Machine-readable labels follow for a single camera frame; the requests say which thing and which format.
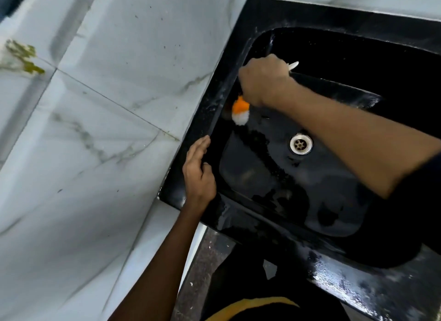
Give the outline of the person's left hand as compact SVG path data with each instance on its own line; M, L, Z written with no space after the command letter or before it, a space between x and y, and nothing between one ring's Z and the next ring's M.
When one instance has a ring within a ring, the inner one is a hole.
M187 207L204 211L217 194L215 182L202 181L202 159L210 146L211 138L206 135L196 140L186 154L183 166Z

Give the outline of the person's right hand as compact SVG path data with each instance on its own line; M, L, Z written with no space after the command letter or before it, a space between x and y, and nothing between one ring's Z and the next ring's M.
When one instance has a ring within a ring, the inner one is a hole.
M250 60L246 64L252 74L253 106L270 108L284 107L301 90L299 84L290 77L287 63L273 54L266 58Z

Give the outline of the orange and white bristle brush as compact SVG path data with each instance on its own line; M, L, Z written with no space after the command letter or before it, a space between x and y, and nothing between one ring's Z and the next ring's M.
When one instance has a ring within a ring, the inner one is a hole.
M251 60L261 59L266 57L268 56L263 56L259 58L254 57L251 58ZM293 69L295 69L299 65L300 62L296 60L294 62L289 61L285 63L287 63L288 73L290 73ZM272 88L272 93L274 93L275 87L276 87L275 85L270 86L270 88ZM235 101L231 106L231 119L235 123L235 125L244 126L249 121L250 115L251 115L251 105L248 101L246 101L243 98L243 92L240 91L238 97L235 99Z

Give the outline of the person's left forearm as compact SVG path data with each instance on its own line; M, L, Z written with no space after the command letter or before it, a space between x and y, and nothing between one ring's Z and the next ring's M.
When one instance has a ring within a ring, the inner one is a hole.
M107 321L170 321L191 242L215 195L187 197L151 262Z

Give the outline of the person's right forearm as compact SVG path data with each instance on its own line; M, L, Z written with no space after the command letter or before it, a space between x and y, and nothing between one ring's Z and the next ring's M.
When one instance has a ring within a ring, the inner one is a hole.
M272 106L315 135L365 184L386 199L401 180L441 153L441 140L347 106L285 78Z

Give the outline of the round metal sink drain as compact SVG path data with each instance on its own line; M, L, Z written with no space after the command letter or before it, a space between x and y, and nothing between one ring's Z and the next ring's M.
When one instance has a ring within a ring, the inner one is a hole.
M302 133L295 134L289 141L289 148L295 155L307 155L314 146L310 136Z

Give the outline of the black sink basin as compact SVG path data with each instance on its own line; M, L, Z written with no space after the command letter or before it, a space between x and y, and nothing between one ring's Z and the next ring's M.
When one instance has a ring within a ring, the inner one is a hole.
M238 69L275 54L300 62L311 90L441 139L441 21L284 0L247 0L159 191L185 201L182 166L205 134L218 195L202 222L379 321L441 321L441 255L380 218L375 195L321 141L281 113L251 107L235 125ZM295 155L297 133L314 142Z

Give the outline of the black shirt with yellow print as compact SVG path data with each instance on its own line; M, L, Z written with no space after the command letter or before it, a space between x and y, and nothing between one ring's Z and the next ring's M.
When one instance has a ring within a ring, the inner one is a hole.
M441 152L405 176L385 201L392 220L414 248L441 255ZM278 266L267 279L263 260L236 245L212 275L201 321L350 321L332 295Z

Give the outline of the green leafy plant sprig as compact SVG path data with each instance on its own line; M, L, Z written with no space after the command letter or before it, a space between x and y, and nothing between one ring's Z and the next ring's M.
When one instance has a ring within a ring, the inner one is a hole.
M36 49L32 45L21 44L14 39L5 41L0 48L0 71L29 75L43 75L45 70L32 60L36 58Z

